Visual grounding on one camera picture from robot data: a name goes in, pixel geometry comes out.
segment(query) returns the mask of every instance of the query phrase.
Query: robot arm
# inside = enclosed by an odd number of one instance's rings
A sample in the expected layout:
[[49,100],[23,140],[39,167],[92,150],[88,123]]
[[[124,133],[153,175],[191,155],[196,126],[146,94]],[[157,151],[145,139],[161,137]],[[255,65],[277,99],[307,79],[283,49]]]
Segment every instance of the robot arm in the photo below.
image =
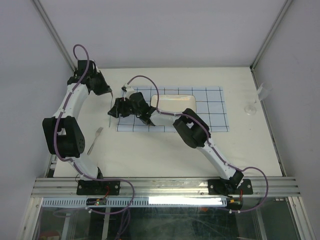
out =
[[91,91],[99,96],[111,93],[112,90],[106,83],[102,73],[96,67],[95,62],[90,61],[89,70],[81,81],[81,84],[72,91],[80,76],[84,73],[86,65],[86,60],[78,60],[78,68],[74,72],[74,76],[70,77],[67,81],[67,92],[62,104],[53,117],[43,120],[42,127],[49,152],[54,155],[56,154],[54,148],[54,129],[59,114],[63,112],[58,125],[58,133],[61,134],[56,136],[58,152],[62,158],[71,158],[86,175],[92,178],[99,178],[102,174],[97,165],[90,161],[89,156],[85,152],[85,137],[80,130],[77,119],[80,109]]
[[[199,150],[216,168],[225,188],[220,192],[232,194],[241,185],[244,178],[243,173],[228,165],[227,158],[212,142],[208,125],[192,109],[172,112],[173,115],[161,114],[155,107],[146,103],[141,92],[136,92],[127,84],[122,87],[122,90],[125,91],[125,97],[115,99],[114,106],[108,112],[109,115],[115,118],[135,115],[144,124],[150,126],[173,125],[182,140],[189,147]],[[207,142],[207,133],[195,120],[207,130],[211,146]]]

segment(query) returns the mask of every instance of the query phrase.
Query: tabletop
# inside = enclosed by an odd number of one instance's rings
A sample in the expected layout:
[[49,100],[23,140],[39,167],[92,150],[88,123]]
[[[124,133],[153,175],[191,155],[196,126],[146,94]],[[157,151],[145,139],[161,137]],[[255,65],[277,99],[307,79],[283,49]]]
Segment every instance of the tabletop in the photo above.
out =
[[[211,138],[238,168],[253,166],[267,176],[282,176],[267,122],[259,102],[255,115],[244,107],[257,96],[248,67],[214,68],[119,68],[102,69],[114,99],[121,87],[136,75],[151,78],[158,86],[219,86],[223,88],[229,132],[213,132]],[[132,86],[151,86],[136,78]],[[175,132],[118,132],[118,119],[107,115],[113,104],[110,94],[90,93],[81,108],[78,124],[88,151],[99,127],[103,131],[90,155],[104,177],[218,177],[218,172],[198,150],[188,147]],[[58,161],[54,177],[75,177],[68,163]],[[261,176],[250,169],[245,176]]]

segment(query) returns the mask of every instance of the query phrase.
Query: clear glass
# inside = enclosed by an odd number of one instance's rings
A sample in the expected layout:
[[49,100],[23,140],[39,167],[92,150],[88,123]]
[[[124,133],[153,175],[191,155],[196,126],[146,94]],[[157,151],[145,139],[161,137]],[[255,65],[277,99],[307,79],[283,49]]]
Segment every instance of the clear glass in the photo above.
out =
[[[245,198],[243,208],[260,198]],[[121,208],[95,208],[115,212]],[[298,240],[286,200],[268,198],[257,210],[229,213],[216,207],[131,207],[128,226],[117,235],[123,215],[85,209],[43,207],[33,239],[52,240]]]
[[268,97],[272,90],[273,90],[272,84],[267,83],[267,82],[263,82],[259,86],[258,90],[256,91],[257,97],[252,101],[252,103],[250,103],[244,107],[244,111],[246,112],[246,114],[255,115],[257,112],[257,109],[256,109],[257,102],[262,101],[266,97]]

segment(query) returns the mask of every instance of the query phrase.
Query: grid line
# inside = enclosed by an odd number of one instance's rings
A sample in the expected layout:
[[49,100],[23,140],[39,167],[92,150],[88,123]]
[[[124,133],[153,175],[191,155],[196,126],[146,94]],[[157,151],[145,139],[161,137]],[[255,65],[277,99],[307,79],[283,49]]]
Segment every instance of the grid line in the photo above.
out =
[[[156,90],[154,87],[133,86],[133,89],[136,90],[136,92],[141,92],[146,102],[149,105],[151,104],[153,91]],[[224,106],[225,100],[223,98],[223,89],[221,87],[160,86],[158,89],[160,94],[166,94],[168,91],[175,91],[175,94],[178,95],[193,95],[195,97],[196,113],[210,127],[210,132],[229,131],[228,115],[226,112],[226,106]],[[116,130],[118,132],[177,132],[173,126],[146,126],[136,116],[132,115],[125,118],[119,118]]]

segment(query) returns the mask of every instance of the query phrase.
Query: white plate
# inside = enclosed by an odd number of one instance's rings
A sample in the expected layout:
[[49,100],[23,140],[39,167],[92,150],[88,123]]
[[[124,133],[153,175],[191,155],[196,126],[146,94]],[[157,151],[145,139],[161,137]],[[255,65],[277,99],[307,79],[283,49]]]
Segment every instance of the white plate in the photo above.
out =
[[[151,106],[157,105],[158,96],[153,95]],[[186,108],[196,112],[196,98],[193,95],[159,95],[159,109],[168,112],[183,112]]]

